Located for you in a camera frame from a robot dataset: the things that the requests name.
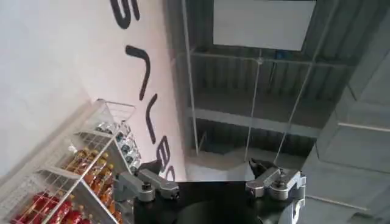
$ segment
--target red bottle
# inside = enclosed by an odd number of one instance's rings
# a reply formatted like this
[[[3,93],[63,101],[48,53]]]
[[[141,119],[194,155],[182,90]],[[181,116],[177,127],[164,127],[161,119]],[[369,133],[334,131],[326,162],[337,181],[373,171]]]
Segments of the red bottle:
[[[61,224],[62,219],[70,212],[72,208],[73,198],[73,194],[69,195],[69,197],[60,205],[58,210],[56,210],[53,216],[49,219],[48,224]]]
[[[71,210],[63,219],[62,223],[64,224],[78,224],[83,219],[84,206],[80,205],[79,210]]]
[[[31,218],[31,213],[33,211],[41,211],[43,206],[46,204],[46,200],[49,198],[48,193],[39,192],[32,197],[31,205],[27,206],[27,208],[20,214],[18,214],[15,218],[11,220],[11,224],[22,224],[27,223]]]
[[[89,215],[87,219],[81,220],[79,224],[92,224],[92,215]]]

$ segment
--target orange bottle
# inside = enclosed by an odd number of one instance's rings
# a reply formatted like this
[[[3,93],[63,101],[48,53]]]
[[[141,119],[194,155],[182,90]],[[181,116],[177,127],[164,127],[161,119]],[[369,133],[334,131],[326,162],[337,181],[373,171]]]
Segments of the orange bottle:
[[[112,177],[112,170],[114,169],[114,165],[109,164],[103,168],[103,170],[99,173],[99,175],[95,178],[93,181],[91,188],[92,191],[99,195],[100,191],[102,190],[104,184],[107,182],[108,179]]]
[[[77,173],[79,175],[82,175],[86,169],[88,168],[88,166],[91,164],[92,160],[95,159],[95,157],[99,154],[99,151],[97,150],[92,150],[91,153],[85,158],[82,160],[81,163],[79,163],[77,165],[77,167],[74,169],[74,173]]]
[[[90,154],[90,150],[88,148],[84,148],[82,150],[79,150],[74,155],[74,158],[72,161],[66,165],[64,168],[70,172],[73,172],[76,167]]]
[[[115,217],[116,221],[119,222],[119,224],[122,224],[122,223],[123,223],[123,220],[122,220],[122,213],[121,213],[120,211],[116,210],[116,211],[114,212],[114,217]]]
[[[110,204],[112,199],[112,194],[114,192],[113,185],[106,185],[105,190],[100,194],[100,200],[102,201],[103,205],[106,207]]]
[[[108,154],[104,153],[101,158],[99,158],[96,163],[92,166],[90,171],[84,176],[84,180],[87,185],[91,186],[97,175],[103,170],[107,164]]]

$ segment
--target metal rod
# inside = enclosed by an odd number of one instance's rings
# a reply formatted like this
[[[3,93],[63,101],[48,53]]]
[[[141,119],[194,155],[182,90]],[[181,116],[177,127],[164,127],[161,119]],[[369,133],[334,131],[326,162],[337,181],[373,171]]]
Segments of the metal rod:
[[[256,63],[262,61],[262,58],[250,58],[250,57],[238,57],[234,55],[223,55],[223,54],[209,54],[209,53],[201,53],[201,52],[193,52],[191,53],[193,56],[201,56],[201,57],[209,57],[209,58],[228,58],[228,59],[240,59],[240,60],[249,60],[254,61]]]
[[[255,104],[256,104],[256,95],[257,95],[257,84],[258,84],[258,76],[259,76],[259,73],[260,73],[260,66],[261,66],[261,60],[259,58],[259,60],[257,61],[255,90],[253,92],[254,94],[253,94],[253,99],[252,99],[252,109],[250,111],[250,119],[251,119],[251,121],[249,122],[248,136],[247,136],[247,139],[246,139],[244,161],[246,161],[246,158],[248,156],[248,147],[249,147],[249,141],[250,141],[250,133],[252,131],[253,118],[254,118],[254,111],[255,111]]]
[[[205,141],[205,139],[207,139],[207,132],[206,131],[203,133],[202,137],[200,138],[200,142],[199,142],[200,149],[202,148],[203,142]]]
[[[317,48],[316,48],[316,50],[314,52],[313,58],[311,59],[312,63],[310,63],[309,68],[308,68],[308,70],[306,72],[305,80],[302,83],[302,87],[301,87],[301,89],[299,91],[297,100],[295,101],[294,108],[292,108],[292,112],[291,112],[290,117],[288,119],[288,123],[286,124],[286,130],[283,133],[282,141],[280,142],[278,152],[277,152],[276,157],[274,159],[274,164],[276,164],[276,161],[278,159],[279,153],[280,153],[280,151],[282,149],[282,146],[283,146],[283,143],[284,143],[284,141],[286,139],[287,132],[289,132],[289,129],[291,128],[292,118],[294,116],[295,111],[297,110],[297,106],[298,106],[298,103],[300,101],[301,95],[302,95],[303,91],[305,90],[307,80],[309,79],[309,76],[311,74],[311,70],[313,70],[313,68],[314,68],[314,62],[316,61],[317,56],[318,56],[320,50],[322,49],[322,46],[325,43],[325,39],[326,39],[326,36],[327,36],[329,28],[330,28],[330,22],[332,21],[334,15],[336,13],[336,10],[338,8],[339,3],[340,3],[340,0],[335,0],[335,3],[333,4],[333,7],[331,8],[331,11],[329,13],[329,16],[328,16],[328,19],[327,19],[327,22],[326,22],[326,25],[325,25],[325,28],[324,28],[324,30],[323,30],[323,32],[321,34],[321,37],[319,39]]]
[[[192,71],[192,65],[191,65],[190,38],[188,35],[188,23],[187,23],[188,18],[187,18],[186,0],[182,0],[182,12],[183,12],[184,36],[185,36],[185,52],[186,52],[186,56],[187,56],[188,81],[190,84],[191,110],[192,110],[192,114],[193,114],[195,150],[196,150],[196,155],[199,155],[199,146],[198,146],[198,142],[197,142],[195,102],[194,102],[194,88],[193,88],[193,71]]]
[[[234,55],[223,55],[223,54],[210,54],[204,52],[192,52],[192,56],[199,57],[210,57],[210,58],[229,58],[229,59],[240,59],[240,60],[250,60],[250,61],[258,61],[259,58],[251,58],[251,57],[239,57]],[[310,65],[314,63],[315,66],[323,66],[323,67],[331,67],[331,68],[354,68],[354,65],[348,65],[347,63],[332,63],[332,62],[323,62],[323,61],[297,61],[297,60],[289,60],[289,59],[276,59],[276,58],[260,58],[261,61],[265,62],[274,62],[274,63],[289,63],[289,64],[297,64],[297,65]]]
[[[310,65],[313,63],[312,61],[296,61],[296,60],[288,60],[288,59],[273,59],[273,58],[262,58],[263,61],[266,62],[275,62],[275,63],[289,63],[289,64],[297,64],[297,65]],[[332,68],[354,68],[352,65],[344,64],[344,63],[331,63],[331,62],[314,62],[315,66],[323,66],[323,67],[332,67]]]
[[[372,130],[372,131],[390,132],[390,128],[373,127],[373,126],[359,125],[359,124],[349,124],[349,123],[344,123],[344,122],[338,122],[337,124],[340,126],[344,126],[344,127],[360,128],[360,129],[367,129],[367,130]]]
[[[364,207],[359,207],[359,206],[356,206],[356,205],[350,205],[350,204],[347,204],[347,203],[344,203],[344,202],[341,202],[341,201],[334,201],[332,199],[321,198],[321,197],[317,197],[317,196],[314,196],[314,195],[307,195],[306,194],[306,198],[311,198],[311,199],[314,199],[314,200],[324,201],[324,202],[327,202],[327,203],[331,203],[331,204],[335,204],[335,205],[341,205],[341,206],[345,206],[345,207],[348,207],[348,208],[354,208],[354,209],[358,209],[358,210],[362,210],[362,211],[368,211],[368,209],[364,208]]]

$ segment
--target white wall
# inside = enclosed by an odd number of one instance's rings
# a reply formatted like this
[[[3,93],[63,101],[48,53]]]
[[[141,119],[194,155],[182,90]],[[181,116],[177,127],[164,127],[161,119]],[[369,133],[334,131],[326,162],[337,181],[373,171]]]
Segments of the white wall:
[[[41,3],[0,3],[0,178],[88,100],[68,24],[73,7]]]
[[[166,36],[162,1],[138,1],[128,29],[120,28],[110,1],[2,1],[0,3],[0,177],[15,167],[66,117],[88,100],[103,98],[136,106],[131,124],[144,161],[156,157],[166,135],[169,165],[185,180],[182,134]],[[145,62],[125,54],[125,46],[143,49],[151,76],[143,100],[139,92]],[[151,109],[156,143],[146,127]]]

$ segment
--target screw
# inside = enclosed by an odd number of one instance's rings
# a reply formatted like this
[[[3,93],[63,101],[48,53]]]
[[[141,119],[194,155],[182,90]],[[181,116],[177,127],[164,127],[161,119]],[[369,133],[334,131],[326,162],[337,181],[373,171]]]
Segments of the screw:
[[[285,185],[285,182],[282,181],[282,180],[277,180],[277,181],[275,181],[275,185],[276,185],[277,187],[282,187],[282,186]]]
[[[143,191],[148,191],[152,189],[152,185],[149,183],[149,182],[145,182],[143,185],[142,185],[142,190]]]

